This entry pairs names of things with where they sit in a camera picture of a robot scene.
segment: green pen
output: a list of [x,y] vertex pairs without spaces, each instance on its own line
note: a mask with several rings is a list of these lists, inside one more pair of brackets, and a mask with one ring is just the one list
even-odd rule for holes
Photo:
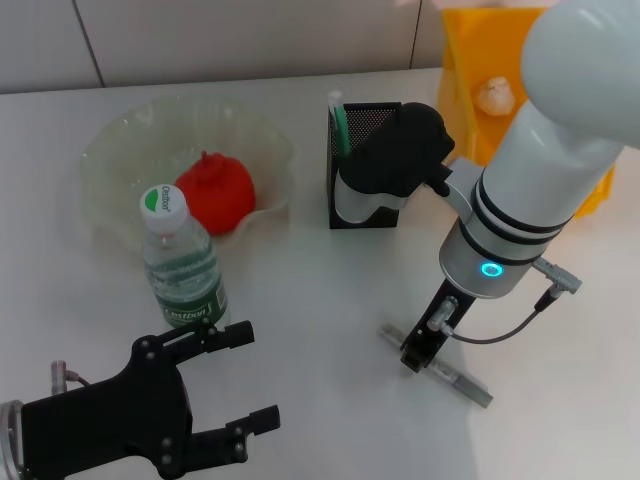
[[351,142],[349,141],[347,114],[342,103],[342,92],[339,90],[329,93],[329,113],[331,114],[331,125],[336,138],[338,155],[346,157],[351,152]]

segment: plastic bowl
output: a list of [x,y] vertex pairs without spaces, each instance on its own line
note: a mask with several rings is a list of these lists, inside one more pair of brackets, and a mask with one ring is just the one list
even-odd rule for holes
[[211,95],[162,97],[113,120],[89,144],[81,160],[83,213],[139,250],[144,224],[140,196],[173,184],[200,153],[220,152],[240,160],[256,190],[256,208],[235,230],[216,237],[227,243],[256,218],[287,205],[292,187],[293,147],[257,110]]

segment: red fruit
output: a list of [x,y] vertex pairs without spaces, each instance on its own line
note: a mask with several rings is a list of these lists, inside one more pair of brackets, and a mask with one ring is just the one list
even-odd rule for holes
[[230,232],[256,207],[249,172],[220,153],[202,152],[202,158],[178,177],[176,187],[184,193],[191,215],[211,235]]

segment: bottle cap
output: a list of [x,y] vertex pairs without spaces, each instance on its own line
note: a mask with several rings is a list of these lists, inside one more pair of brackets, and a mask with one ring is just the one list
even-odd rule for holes
[[140,211],[149,230],[160,235],[176,232],[189,217],[184,194],[173,185],[156,185],[144,192]]

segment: bottle label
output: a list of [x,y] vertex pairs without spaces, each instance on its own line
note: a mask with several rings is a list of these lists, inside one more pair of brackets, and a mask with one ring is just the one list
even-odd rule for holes
[[156,297],[165,320],[174,328],[182,327],[207,317],[215,324],[227,310],[227,295],[222,285],[222,278],[202,297],[191,302],[170,302]]

